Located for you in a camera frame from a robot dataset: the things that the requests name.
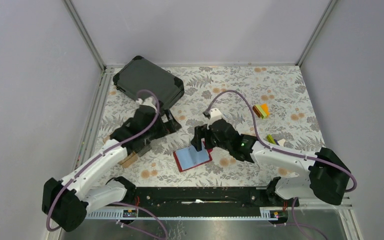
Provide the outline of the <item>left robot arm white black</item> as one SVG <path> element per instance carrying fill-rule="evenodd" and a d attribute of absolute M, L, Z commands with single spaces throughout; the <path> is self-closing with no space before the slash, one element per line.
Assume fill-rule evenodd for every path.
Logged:
<path fill-rule="evenodd" d="M 128 206 L 137 201 L 136 186 L 125 177 L 113 177 L 105 185 L 94 188 L 94 183 L 109 169 L 125 158 L 143 155 L 150 150 L 150 142 L 181 129 L 181 124 L 170 110 L 161 114 L 148 106 L 141 106 L 110 134 L 109 140 L 79 168 L 60 180 L 50 178 L 43 187 L 42 211 L 47 215 L 46 228 L 53 232 L 63 228 L 75 230 L 90 212 L 120 202 Z"/>

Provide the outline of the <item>red leather card holder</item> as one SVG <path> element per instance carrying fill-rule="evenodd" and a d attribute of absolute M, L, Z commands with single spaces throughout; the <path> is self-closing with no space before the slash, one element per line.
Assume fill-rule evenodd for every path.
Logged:
<path fill-rule="evenodd" d="M 205 142 L 202 142 L 201 151 L 197 151 L 192 145 L 175 150 L 173 157 L 179 172 L 184 172 L 211 162 L 213 160 L 211 156 L 212 149 L 205 149 L 205 146 Z"/>

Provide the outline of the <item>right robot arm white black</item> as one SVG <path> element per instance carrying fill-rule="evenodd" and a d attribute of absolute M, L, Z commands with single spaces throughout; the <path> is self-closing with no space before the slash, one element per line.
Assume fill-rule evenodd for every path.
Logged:
<path fill-rule="evenodd" d="M 256 136 L 238 133 L 224 119 L 211 125 L 196 126 L 190 143 L 198 152 L 220 148 L 241 162 L 273 165 L 297 173 L 297 177 L 273 178 L 270 181 L 266 198 L 273 206 L 303 197 L 316 197 L 327 204 L 339 206 L 351 179 L 349 168 L 329 148 L 301 152 L 260 142 Z"/>

